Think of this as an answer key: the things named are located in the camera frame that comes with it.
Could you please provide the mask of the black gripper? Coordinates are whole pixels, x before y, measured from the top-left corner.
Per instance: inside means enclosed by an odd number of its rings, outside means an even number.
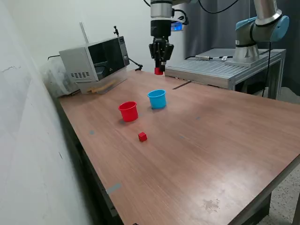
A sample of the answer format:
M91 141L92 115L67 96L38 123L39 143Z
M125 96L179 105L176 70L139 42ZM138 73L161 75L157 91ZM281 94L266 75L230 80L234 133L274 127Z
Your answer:
M150 54L155 61L155 68L165 71L165 65L171 58L174 45L169 44L169 37L171 35L171 21L170 20L152 20L150 22L150 35L153 37L152 44L149 44ZM158 41L165 41L161 54L161 44Z

